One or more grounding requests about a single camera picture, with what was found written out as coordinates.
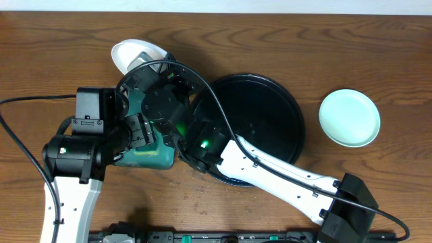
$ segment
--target wooden table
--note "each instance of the wooden table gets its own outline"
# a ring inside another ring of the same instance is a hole
[[[66,95],[121,78],[114,44],[146,40],[208,80],[252,72],[283,84],[300,103],[306,144],[297,166],[362,178],[380,209],[402,219],[413,242],[432,238],[432,18],[410,16],[172,13],[0,13],[0,97]],[[323,97],[339,88],[377,105],[381,131],[346,148],[321,130]],[[2,114],[41,159],[75,100],[5,105]],[[0,242],[36,242],[43,181],[0,129]],[[178,231],[316,230],[300,211],[258,188],[218,182],[176,161],[166,171],[108,167],[91,230],[130,221]],[[376,217],[375,230],[402,230]]]

